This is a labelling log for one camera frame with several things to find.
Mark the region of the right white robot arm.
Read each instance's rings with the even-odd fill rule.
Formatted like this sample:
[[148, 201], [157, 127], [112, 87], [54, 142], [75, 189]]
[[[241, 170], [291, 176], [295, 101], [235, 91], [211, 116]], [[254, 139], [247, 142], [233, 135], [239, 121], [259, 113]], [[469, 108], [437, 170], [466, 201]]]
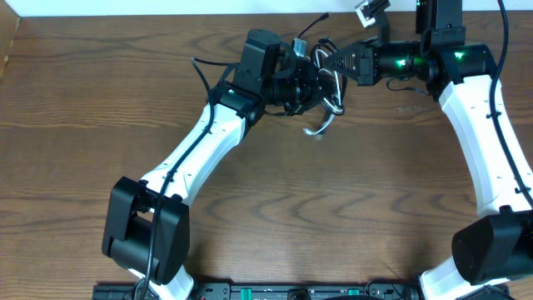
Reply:
[[356, 13], [376, 37], [336, 51], [326, 65], [360, 86], [418, 78], [458, 137], [476, 192], [478, 220], [457, 232], [451, 257], [418, 278], [422, 299], [504, 299], [505, 283], [532, 273], [532, 171], [501, 91], [504, 61], [466, 42], [459, 1], [419, 1], [419, 41], [394, 42], [388, 2], [362, 1]]

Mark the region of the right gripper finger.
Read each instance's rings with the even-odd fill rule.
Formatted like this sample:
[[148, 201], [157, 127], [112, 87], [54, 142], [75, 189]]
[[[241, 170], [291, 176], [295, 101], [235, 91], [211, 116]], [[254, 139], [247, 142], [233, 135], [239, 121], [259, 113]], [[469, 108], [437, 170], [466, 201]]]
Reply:
[[361, 65], [362, 42], [354, 42], [325, 59], [327, 67], [359, 67]]
[[331, 71], [340, 73], [355, 83], [359, 83], [359, 63], [358, 62], [325, 62], [324, 67]]

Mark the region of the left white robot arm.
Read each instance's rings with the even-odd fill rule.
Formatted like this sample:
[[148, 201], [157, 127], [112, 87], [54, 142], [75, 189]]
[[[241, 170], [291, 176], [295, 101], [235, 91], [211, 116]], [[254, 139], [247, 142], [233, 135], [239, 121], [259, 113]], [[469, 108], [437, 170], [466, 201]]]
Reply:
[[195, 127], [138, 181], [111, 190], [102, 253], [135, 273], [131, 299], [186, 299], [193, 280], [184, 268], [192, 203], [217, 164], [249, 133], [268, 106], [301, 115], [336, 91], [317, 62], [265, 29], [252, 29], [239, 62], [224, 63]]

